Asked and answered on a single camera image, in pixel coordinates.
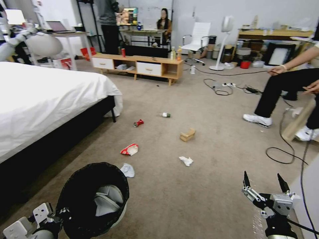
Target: wooden tv stand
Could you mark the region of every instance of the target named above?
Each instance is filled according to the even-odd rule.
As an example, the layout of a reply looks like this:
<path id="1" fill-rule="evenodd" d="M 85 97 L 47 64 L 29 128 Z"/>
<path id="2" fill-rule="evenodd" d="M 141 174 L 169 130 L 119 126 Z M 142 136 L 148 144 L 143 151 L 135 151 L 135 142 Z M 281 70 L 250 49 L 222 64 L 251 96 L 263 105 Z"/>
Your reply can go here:
<path id="1" fill-rule="evenodd" d="M 148 56 L 127 56 L 108 55 L 98 53 L 92 56 L 93 67 L 100 69 L 101 74 L 104 70 L 128 72 L 134 74 L 134 80 L 137 75 L 156 76 L 168 79 L 168 85 L 174 84 L 183 73 L 183 60 L 170 60 L 168 58 L 148 57 Z M 120 64 L 126 64 L 128 67 L 134 66 L 135 69 L 118 70 L 115 67 Z"/>

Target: bracelet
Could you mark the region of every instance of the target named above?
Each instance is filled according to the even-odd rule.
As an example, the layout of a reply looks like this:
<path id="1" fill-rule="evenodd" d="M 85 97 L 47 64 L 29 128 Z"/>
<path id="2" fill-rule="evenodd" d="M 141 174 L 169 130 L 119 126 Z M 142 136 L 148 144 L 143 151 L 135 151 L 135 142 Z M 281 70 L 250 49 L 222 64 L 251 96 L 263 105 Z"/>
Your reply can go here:
<path id="1" fill-rule="evenodd" d="M 285 65 L 280 65 L 280 66 L 282 66 L 285 70 L 288 70 L 288 69 L 287 69 L 287 67 L 286 67 Z"/>

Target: trash bag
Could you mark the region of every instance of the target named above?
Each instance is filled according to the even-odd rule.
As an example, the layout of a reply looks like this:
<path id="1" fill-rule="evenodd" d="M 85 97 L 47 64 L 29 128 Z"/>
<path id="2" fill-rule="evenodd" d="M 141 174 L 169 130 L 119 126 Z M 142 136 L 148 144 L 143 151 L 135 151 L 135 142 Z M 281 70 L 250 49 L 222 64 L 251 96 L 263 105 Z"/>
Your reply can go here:
<path id="1" fill-rule="evenodd" d="M 123 204 L 116 212 L 95 216 L 94 197 L 105 185 L 115 185 L 123 195 Z M 65 183 L 55 214 L 63 219 L 62 226 L 70 239 L 87 239 L 106 233 L 121 217 L 130 197 L 126 177 L 119 168 L 108 163 L 88 164 Z"/>

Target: beige carpet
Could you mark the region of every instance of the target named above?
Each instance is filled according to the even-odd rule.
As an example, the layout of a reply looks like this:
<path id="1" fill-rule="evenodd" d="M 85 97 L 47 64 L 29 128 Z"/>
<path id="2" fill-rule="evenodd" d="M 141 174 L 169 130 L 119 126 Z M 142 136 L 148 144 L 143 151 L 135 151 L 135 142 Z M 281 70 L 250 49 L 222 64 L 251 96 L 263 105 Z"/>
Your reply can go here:
<path id="1" fill-rule="evenodd" d="M 209 71 L 212 63 L 198 66 Z M 88 62 L 78 64 L 80 70 L 93 71 Z M 236 68 L 222 74 L 258 70 Z M 167 82 L 108 76 L 123 93 L 124 110 L 117 123 L 106 119 L 44 172 L 34 184 L 34 197 L 13 213 L 0 230 L 21 216 L 28 216 L 43 202 L 55 206 L 62 186 L 75 170 L 106 161 L 118 167 L 123 163 L 133 165 L 136 176 L 128 179 L 130 199 L 123 220 L 99 238 L 257 238 L 253 233 L 256 210 L 241 193 L 244 170 L 252 186 L 264 193 L 280 192 L 277 173 L 288 183 L 298 176 L 298 160 L 283 165 L 265 155 L 265 149 L 272 146 L 288 150 L 278 134 L 287 106 L 282 100 L 278 102 L 274 125 L 265 129 L 242 120 L 244 113 L 253 113 L 259 96 L 238 89 L 231 96 L 218 96 L 204 85 L 203 79 L 248 84 L 263 90 L 268 75 L 220 77 L 184 71 L 183 78 L 171 87 Z M 293 104 L 302 106 L 306 100 L 307 96 L 300 96 Z M 158 116 L 160 112 L 169 112 L 172 118 L 162 118 Z M 145 124 L 134 128 L 133 122 L 139 119 Z M 179 134 L 190 127 L 196 129 L 196 136 L 185 143 Z M 139 144 L 139 152 L 134 156 L 121 155 L 120 150 L 131 143 Z M 302 156 L 305 143 L 294 141 L 292 145 Z M 318 145 L 312 143 L 307 160 L 317 153 Z M 273 155 L 290 160 L 278 152 Z M 191 157 L 194 163 L 187 167 L 179 156 Z M 63 238 L 66 235 L 62 232 L 60 239 Z"/>

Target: bed leg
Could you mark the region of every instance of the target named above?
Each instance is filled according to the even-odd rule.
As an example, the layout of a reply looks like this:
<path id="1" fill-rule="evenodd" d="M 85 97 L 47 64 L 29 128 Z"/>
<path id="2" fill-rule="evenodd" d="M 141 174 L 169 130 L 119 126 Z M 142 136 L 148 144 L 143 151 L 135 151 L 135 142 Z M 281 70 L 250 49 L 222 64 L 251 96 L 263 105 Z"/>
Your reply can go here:
<path id="1" fill-rule="evenodd" d="M 111 109 L 111 113 L 112 113 L 113 123 L 116 123 L 116 119 L 115 119 L 115 115 L 114 115 L 114 110 L 113 109 Z"/>

